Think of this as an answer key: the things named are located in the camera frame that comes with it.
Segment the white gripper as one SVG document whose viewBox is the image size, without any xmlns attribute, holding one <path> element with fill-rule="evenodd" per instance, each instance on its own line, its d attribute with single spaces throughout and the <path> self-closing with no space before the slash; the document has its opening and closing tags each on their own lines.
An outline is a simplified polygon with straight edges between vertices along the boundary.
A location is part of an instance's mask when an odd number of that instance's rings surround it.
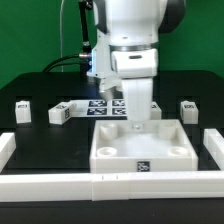
<svg viewBox="0 0 224 224">
<path fill-rule="evenodd" d="M 121 79 L 127 119 L 136 122 L 149 120 L 153 78 L 157 75 L 157 50 L 113 51 L 111 62 L 112 69 Z"/>
</svg>

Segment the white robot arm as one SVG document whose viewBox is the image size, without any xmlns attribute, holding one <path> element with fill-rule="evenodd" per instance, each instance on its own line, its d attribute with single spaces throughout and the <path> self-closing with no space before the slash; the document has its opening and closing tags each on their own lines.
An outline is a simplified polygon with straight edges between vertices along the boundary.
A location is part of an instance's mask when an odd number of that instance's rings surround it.
<svg viewBox="0 0 224 224">
<path fill-rule="evenodd" d="M 101 97 L 123 94 L 127 119 L 151 117 L 153 78 L 158 71 L 158 35 L 170 33 L 184 18 L 186 0 L 79 0 L 94 11 L 97 43 L 91 50 L 90 77 Z"/>
</svg>

